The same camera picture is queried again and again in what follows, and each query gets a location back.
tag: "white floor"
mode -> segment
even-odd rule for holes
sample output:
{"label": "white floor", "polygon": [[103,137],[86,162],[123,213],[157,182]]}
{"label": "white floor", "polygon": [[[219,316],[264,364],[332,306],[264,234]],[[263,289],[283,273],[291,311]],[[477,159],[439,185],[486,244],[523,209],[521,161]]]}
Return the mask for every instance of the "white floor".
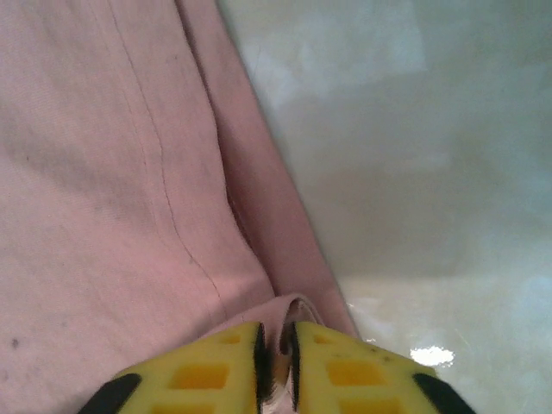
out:
{"label": "white floor", "polygon": [[364,338],[552,412],[552,2],[222,4]]}

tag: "tiled floor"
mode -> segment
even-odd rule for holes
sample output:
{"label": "tiled floor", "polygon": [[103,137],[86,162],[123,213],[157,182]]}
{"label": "tiled floor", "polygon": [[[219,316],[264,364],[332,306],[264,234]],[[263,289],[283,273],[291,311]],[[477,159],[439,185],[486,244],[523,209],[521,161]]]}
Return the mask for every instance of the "tiled floor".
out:
{"label": "tiled floor", "polygon": [[222,8],[364,338],[552,412],[552,2]]}

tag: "pink fabric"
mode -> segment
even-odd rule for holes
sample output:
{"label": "pink fabric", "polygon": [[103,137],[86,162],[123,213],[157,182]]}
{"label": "pink fabric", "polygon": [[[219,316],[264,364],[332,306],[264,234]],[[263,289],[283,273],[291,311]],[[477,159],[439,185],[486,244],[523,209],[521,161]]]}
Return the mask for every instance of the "pink fabric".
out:
{"label": "pink fabric", "polygon": [[355,334],[214,2],[2,0],[0,53],[0,412],[303,297]]}

